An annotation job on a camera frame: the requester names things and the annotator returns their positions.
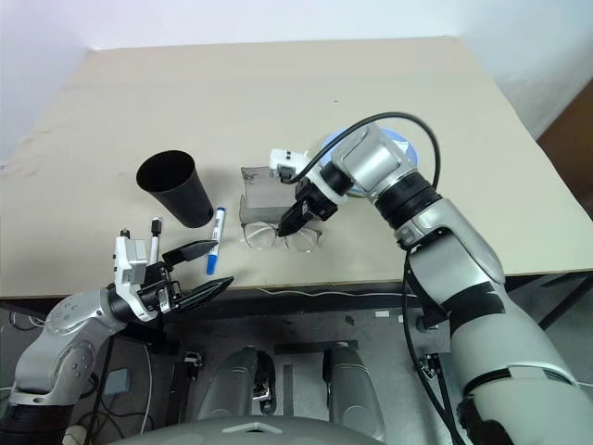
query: black cable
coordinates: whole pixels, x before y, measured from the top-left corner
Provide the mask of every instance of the black cable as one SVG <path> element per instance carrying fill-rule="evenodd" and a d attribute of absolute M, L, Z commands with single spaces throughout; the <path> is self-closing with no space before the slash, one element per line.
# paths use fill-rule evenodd
<path fill-rule="evenodd" d="M 412 121 L 412 122 L 416 123 L 418 126 L 420 126 L 420 128 L 422 128 L 424 130 L 424 132 L 428 135 L 430 142 L 433 145 L 433 150 L 435 152 L 435 175 L 433 177 L 433 187 L 436 188 L 438 186 L 438 180 L 439 180 L 440 174 L 441 174 L 441 153 L 440 153 L 440 148 L 438 147 L 438 142 L 436 141 L 436 136 L 433 133 L 433 131 L 431 130 L 431 128 L 428 126 L 428 124 L 426 122 L 424 122 L 422 119 L 414 116 L 413 114 L 404 113 L 401 111 L 386 111 L 384 113 L 374 114 L 372 116 L 369 116 L 368 118 L 364 118 L 363 120 L 356 122 L 354 125 L 349 126 L 342 133 L 340 133 L 335 139 L 333 139 L 331 142 L 329 142 L 324 148 L 322 148 L 319 151 L 319 153 L 317 153 L 313 157 L 313 159 L 310 161 L 310 163 L 307 164 L 302 171 L 300 171 L 298 174 L 293 176 L 291 179 L 288 179 L 288 180 L 285 180 L 282 182 L 285 184 L 297 183 L 298 181 L 303 179 L 303 177 L 305 177 L 305 175 L 313 167 L 315 167 L 320 160 L 322 160 L 323 155 L 325 155 L 328 151 L 330 151 L 332 148 L 337 146 L 347 136 L 353 134 L 359 128 L 362 128 L 365 125 L 368 125 L 369 123 L 372 123 L 375 121 L 380 121 L 383 119 L 389 119 L 389 118 L 398 118 L 398 119 L 405 119 L 406 121 Z"/>
<path fill-rule="evenodd" d="M 93 405 L 93 410 L 92 410 L 92 415 L 91 415 L 91 424 L 89 425 L 89 428 L 88 428 L 89 431 L 93 431 L 93 428 L 95 427 L 96 415 L 99 412 L 99 403 L 101 402 L 101 398 L 103 396 L 103 391 L 105 390 L 105 383 L 107 382 L 107 371 L 109 369 L 109 362 L 111 361 L 111 352 L 113 351 L 113 342 L 114 342 L 114 337 L 110 337 L 109 342 L 107 343 L 107 353 L 105 354 L 103 370 L 101 371 L 101 379 L 99 380 L 99 388 L 97 389 L 96 396 L 95 396 L 95 403 Z M 89 445 L 89 443 L 91 443 L 91 435 L 87 434 L 86 438 L 84 439 L 84 445 Z"/>
<path fill-rule="evenodd" d="M 10 325 L 12 327 L 14 327 L 18 331 L 22 331 L 22 332 L 32 331 L 33 329 L 36 329 L 37 327 L 39 327 L 39 326 L 20 327 L 17 324 L 16 314 L 13 311 L 10 311 L 10 313 L 8 314 L 8 322 L 10 323 Z"/>
<path fill-rule="evenodd" d="M 433 403 L 433 406 L 436 409 L 439 417 L 443 420 L 443 423 L 447 427 L 449 433 L 451 434 L 451 438 L 453 442 L 458 445 L 463 445 L 465 441 L 461 438 L 460 433 L 457 431 L 457 427 L 455 426 L 454 422 L 450 422 L 445 413 L 445 409 L 441 406 L 440 402 L 436 398 L 436 394 L 431 388 L 426 376 L 422 368 L 420 367 L 420 361 L 418 360 L 418 355 L 416 354 L 416 350 L 414 349 L 414 345 L 411 341 L 411 334 L 410 334 L 410 322 L 408 320 L 408 291 L 406 289 L 406 275 L 408 270 L 410 269 L 410 253 L 406 252 L 406 259 L 404 260 L 404 276 L 402 278 L 402 296 L 401 296 L 401 315 L 403 317 L 404 322 L 404 337 L 406 338 L 406 345 L 408 346 L 408 352 L 410 353 L 411 361 L 414 365 L 414 369 L 416 370 L 416 374 L 418 378 L 420 378 L 420 382 L 423 384 L 424 390 L 430 399 L 430 402 Z"/>
<path fill-rule="evenodd" d="M 135 415 L 145 415 L 145 413 L 141 413 L 141 412 L 136 412 L 136 413 L 115 413 L 113 412 L 111 409 L 109 409 L 106 405 L 105 402 L 101 400 L 101 404 L 103 405 L 103 409 L 105 411 L 107 411 L 109 414 L 111 414 L 114 417 L 132 417 Z M 152 415 L 148 415 L 147 416 L 148 420 L 150 421 L 150 429 L 153 430 L 155 429 L 155 419 L 153 419 Z"/>
<path fill-rule="evenodd" d="M 83 415 L 81 415 L 81 416 L 79 417 L 79 419 L 76 421 L 76 423 L 75 423 L 74 425 L 80 425 L 80 426 L 82 426 L 82 422 L 83 422 L 84 420 L 86 420 L 86 418 L 87 418 L 88 416 L 90 416 L 90 415 L 93 415 L 93 414 L 94 414 L 94 412 L 93 412 L 93 411 L 89 411 L 88 413 L 84 413 Z M 123 434 L 123 432 L 121 431 L 121 428 L 120 428 L 120 426 L 118 425 L 118 423 L 117 423 L 115 420 L 113 420 L 113 418 L 112 418 L 112 417 L 111 417 L 111 416 L 110 416 L 108 413 L 104 413 L 103 411 L 98 411 L 98 412 L 97 412 L 97 414 L 104 415 L 104 416 L 105 416 L 105 419 L 106 419 L 106 421 L 109 421 L 109 422 L 111 422 L 111 424 L 112 424 L 112 425 L 115 427 L 115 429 L 118 431 L 118 434 L 120 435 L 120 438 L 122 438 L 122 439 L 125 439 L 125 435 L 124 435 L 124 434 Z M 93 434 L 92 434 L 92 432 L 91 432 L 91 429 L 90 429 L 90 428 L 87 428 L 87 432 L 86 432 L 86 437 L 87 437 L 87 438 L 91 439 L 91 438 L 92 438 L 92 436 L 96 436 L 96 434 L 98 434 L 98 432 L 97 432 L 97 433 L 95 433 L 95 434 L 93 435 Z"/>
<path fill-rule="evenodd" d="M 88 391 L 83 392 L 83 394 L 81 394 L 81 396 L 79 397 L 79 400 L 91 397 L 93 393 L 97 390 L 97 388 L 99 388 L 99 377 L 97 376 L 97 374 L 92 373 L 89 376 L 89 382 L 91 383 L 91 388 Z"/>
<path fill-rule="evenodd" d="M 113 399 L 111 399 L 110 406 L 113 406 L 113 403 L 115 403 L 115 398 L 116 397 L 117 397 L 117 394 L 115 396 L 113 396 Z M 105 403 L 103 402 L 103 398 L 101 398 L 101 404 L 103 404 L 104 406 L 106 406 Z M 101 434 L 101 431 L 105 427 L 106 423 L 107 423 L 107 416 L 105 416 L 105 419 L 103 419 L 103 423 L 101 425 L 99 425 L 99 427 L 96 429 L 95 433 L 91 437 L 91 440 L 92 441 L 95 441 L 96 438 L 99 436 L 99 434 Z"/>

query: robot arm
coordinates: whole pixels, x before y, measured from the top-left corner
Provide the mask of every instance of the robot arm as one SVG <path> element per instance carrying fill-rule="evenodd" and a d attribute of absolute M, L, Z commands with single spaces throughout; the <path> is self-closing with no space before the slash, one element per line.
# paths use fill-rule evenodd
<path fill-rule="evenodd" d="M 271 167 L 290 163 L 275 156 Z M 376 125 L 346 137 L 332 161 L 313 170 L 297 186 L 280 234 L 335 213 L 327 187 L 340 197 L 353 184 L 364 191 L 409 252 L 405 274 L 432 316 L 427 323 L 450 320 L 464 395 L 458 413 L 474 443 L 590 440 L 593 405 L 548 337 L 509 299 L 497 255 Z"/>
<path fill-rule="evenodd" d="M 158 249 L 154 238 L 155 230 L 153 259 Z M 148 264 L 144 242 L 130 239 L 130 233 L 122 230 L 113 256 L 114 284 L 60 301 L 48 314 L 41 335 L 20 356 L 0 420 L 0 443 L 61 444 L 97 352 L 110 336 L 128 322 L 190 311 L 233 281 L 232 277 L 213 280 L 184 293 L 170 279 L 175 264 L 208 253 L 213 243 L 196 241 L 164 253 L 163 261 Z"/>

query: glasses frame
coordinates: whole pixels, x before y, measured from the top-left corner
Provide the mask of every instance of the glasses frame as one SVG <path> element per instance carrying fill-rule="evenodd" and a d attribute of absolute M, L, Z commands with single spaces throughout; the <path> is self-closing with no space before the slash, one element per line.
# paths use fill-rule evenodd
<path fill-rule="evenodd" d="M 273 242 L 271 243 L 271 245 L 268 248 L 254 248 L 253 246 L 251 246 L 251 244 L 249 244 L 249 241 L 247 241 L 247 236 L 246 236 L 246 233 L 245 233 L 245 229 L 250 224 L 262 224 L 262 226 L 265 225 L 265 226 L 271 228 L 274 231 L 275 238 L 274 238 Z M 257 250 L 257 251 L 260 251 L 260 252 L 261 251 L 264 251 L 264 250 L 269 250 L 269 249 L 273 248 L 274 245 L 276 244 L 276 241 L 278 240 L 278 238 L 281 238 L 281 239 L 284 240 L 284 245 L 289 250 L 295 250 L 295 251 L 297 251 L 299 253 L 310 253 L 313 249 L 315 249 L 319 245 L 319 238 L 322 237 L 323 232 L 321 230 L 314 229 L 312 227 L 307 227 L 307 226 L 304 226 L 302 228 L 303 229 L 310 230 L 311 232 L 315 233 L 315 235 L 316 235 L 315 244 L 313 244 L 313 247 L 310 248 L 309 250 L 299 250 L 297 248 L 290 248 L 290 246 L 288 245 L 288 239 L 287 239 L 288 236 L 278 236 L 278 224 L 274 224 L 274 223 L 271 223 L 271 222 L 264 222 L 264 221 L 242 222 L 241 223 L 241 229 L 243 231 L 243 239 L 245 240 L 245 242 L 247 243 L 247 245 L 250 248 L 253 248 L 254 250 Z"/>

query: glasses lens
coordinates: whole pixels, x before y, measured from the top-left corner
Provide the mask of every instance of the glasses lens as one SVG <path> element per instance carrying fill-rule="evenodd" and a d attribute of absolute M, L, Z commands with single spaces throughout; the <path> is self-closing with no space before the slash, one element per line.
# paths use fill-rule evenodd
<path fill-rule="evenodd" d="M 312 229 L 303 227 L 295 234 L 286 237 L 286 245 L 299 252 L 311 252 L 317 246 L 319 234 Z"/>
<path fill-rule="evenodd" d="M 271 248 L 276 240 L 275 229 L 264 222 L 247 224 L 243 229 L 247 244 L 256 250 Z"/>

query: table surface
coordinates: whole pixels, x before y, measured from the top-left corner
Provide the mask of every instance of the table surface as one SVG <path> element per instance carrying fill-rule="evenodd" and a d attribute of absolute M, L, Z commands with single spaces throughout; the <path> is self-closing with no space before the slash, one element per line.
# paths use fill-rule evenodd
<path fill-rule="evenodd" d="M 93 52 L 2 172 L 1 295 L 65 295 L 112 281 L 122 227 L 161 251 L 209 238 L 212 222 L 180 225 L 135 183 L 154 153 L 196 159 L 214 206 L 228 209 L 215 277 L 233 286 L 399 280 L 403 253 L 366 201 L 352 198 L 322 226 L 309 254 L 242 240 L 240 167 L 266 165 L 273 147 L 314 151 L 367 115 L 408 111 L 434 129 L 440 193 L 500 256 L 507 274 L 593 267 L 591 221 L 472 54 L 455 38 L 216 44 Z M 406 135 L 432 176 L 426 136 Z M 176 267 L 184 287 L 207 279 L 205 259 Z"/>

